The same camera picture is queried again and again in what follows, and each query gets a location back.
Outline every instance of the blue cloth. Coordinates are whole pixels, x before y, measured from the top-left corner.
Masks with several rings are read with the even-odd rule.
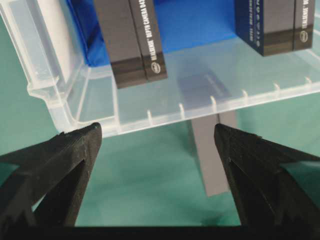
[[[66,0],[91,67],[110,63],[93,0]],[[234,38],[234,0],[154,0],[165,53]]]

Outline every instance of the transparent plastic bin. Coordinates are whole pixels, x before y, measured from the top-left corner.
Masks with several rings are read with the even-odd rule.
[[[85,65],[65,0],[0,0],[0,12],[59,132],[99,122],[109,137],[320,92],[318,14],[313,49],[261,57],[236,37],[165,54],[168,79],[118,90],[109,65]]]

